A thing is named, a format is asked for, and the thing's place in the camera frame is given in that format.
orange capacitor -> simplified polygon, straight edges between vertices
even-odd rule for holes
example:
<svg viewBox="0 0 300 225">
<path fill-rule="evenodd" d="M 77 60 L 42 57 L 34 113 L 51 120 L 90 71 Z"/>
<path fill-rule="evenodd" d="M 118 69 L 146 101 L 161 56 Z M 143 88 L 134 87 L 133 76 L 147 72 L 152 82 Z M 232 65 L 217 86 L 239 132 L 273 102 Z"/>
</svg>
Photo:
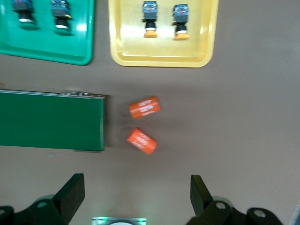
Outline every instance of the orange capacitor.
<svg viewBox="0 0 300 225">
<path fill-rule="evenodd" d="M 157 142 L 146 135 L 139 128 L 134 128 L 129 134 L 127 141 L 146 154 L 151 154 L 157 146 Z"/>
<path fill-rule="evenodd" d="M 129 110 L 134 119 L 158 112 L 160 111 L 158 98 L 156 96 L 152 96 L 132 103 L 129 105 Z"/>
</svg>

